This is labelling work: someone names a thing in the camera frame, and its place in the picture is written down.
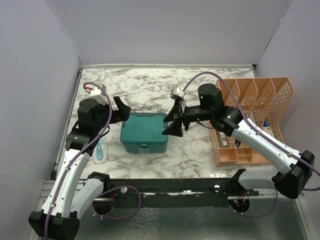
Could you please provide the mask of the teal medicine box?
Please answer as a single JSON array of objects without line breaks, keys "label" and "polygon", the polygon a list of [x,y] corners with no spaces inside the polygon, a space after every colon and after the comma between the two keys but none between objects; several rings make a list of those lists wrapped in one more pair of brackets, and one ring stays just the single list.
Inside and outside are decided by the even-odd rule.
[{"label": "teal medicine box", "polygon": [[168,146],[168,136],[162,132],[168,126],[163,112],[133,112],[122,122],[120,142],[131,154],[162,154]]}]

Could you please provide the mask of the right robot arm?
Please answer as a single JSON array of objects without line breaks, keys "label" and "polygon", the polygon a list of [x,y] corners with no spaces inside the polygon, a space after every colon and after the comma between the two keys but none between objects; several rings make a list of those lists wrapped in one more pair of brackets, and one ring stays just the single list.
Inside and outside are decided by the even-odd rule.
[{"label": "right robot arm", "polygon": [[311,178],[314,154],[285,145],[254,124],[242,111],[225,105],[221,90],[214,84],[202,84],[197,91],[200,104],[186,106],[185,91],[177,86],[171,89],[174,105],[164,118],[169,125],[162,134],[182,137],[190,123],[209,121],[215,130],[250,146],[277,169],[270,180],[258,180],[259,187],[276,189],[285,197],[296,199]]}]

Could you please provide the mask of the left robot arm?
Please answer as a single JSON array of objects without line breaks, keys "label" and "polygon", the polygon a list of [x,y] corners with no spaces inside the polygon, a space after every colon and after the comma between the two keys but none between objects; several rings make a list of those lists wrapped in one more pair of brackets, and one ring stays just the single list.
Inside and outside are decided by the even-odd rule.
[{"label": "left robot arm", "polygon": [[30,213],[28,222],[35,233],[45,239],[73,240],[86,208],[99,196],[111,190],[109,176],[97,173],[79,192],[76,191],[82,172],[99,139],[110,124],[127,121],[131,108],[119,96],[113,110],[109,98],[90,97],[79,103],[77,121],[66,137],[65,152],[60,171],[39,211]]}]

